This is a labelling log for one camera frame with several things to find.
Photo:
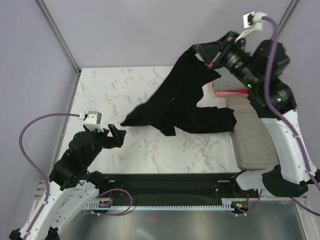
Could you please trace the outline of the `black t-shirt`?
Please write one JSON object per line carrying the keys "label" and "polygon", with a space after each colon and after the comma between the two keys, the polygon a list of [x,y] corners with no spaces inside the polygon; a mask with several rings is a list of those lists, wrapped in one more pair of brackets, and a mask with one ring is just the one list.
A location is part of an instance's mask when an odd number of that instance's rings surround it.
{"label": "black t-shirt", "polygon": [[204,97],[203,86],[220,77],[218,72],[208,69],[190,47],[153,95],[136,106],[121,126],[152,126],[167,137],[175,136],[176,128],[190,134],[233,132],[237,123],[233,109],[197,106]]}

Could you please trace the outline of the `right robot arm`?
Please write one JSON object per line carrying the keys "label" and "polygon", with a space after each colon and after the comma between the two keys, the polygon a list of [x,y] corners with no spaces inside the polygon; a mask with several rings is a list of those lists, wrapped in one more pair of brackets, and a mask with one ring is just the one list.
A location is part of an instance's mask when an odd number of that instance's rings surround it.
{"label": "right robot arm", "polygon": [[239,172],[229,191],[235,197],[257,189],[298,198],[310,184],[319,183],[320,171],[305,148],[293,92],[280,80],[290,58],[275,39],[263,40],[253,54],[245,51],[245,43],[244,37],[229,31],[216,41],[193,45],[208,69],[225,68],[247,88],[247,99],[266,127],[278,158],[272,168]]}

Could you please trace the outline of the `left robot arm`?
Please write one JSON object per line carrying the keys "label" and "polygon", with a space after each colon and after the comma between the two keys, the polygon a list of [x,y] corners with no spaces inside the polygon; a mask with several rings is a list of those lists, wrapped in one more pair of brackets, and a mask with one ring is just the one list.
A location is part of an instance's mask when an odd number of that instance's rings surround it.
{"label": "left robot arm", "polygon": [[96,197],[110,191],[108,177],[99,171],[89,173],[88,167],[103,149],[120,148],[125,130],[113,124],[108,128],[96,125],[74,135],[62,158],[49,175],[49,190],[27,223],[13,230],[11,240],[58,240],[67,225]]}

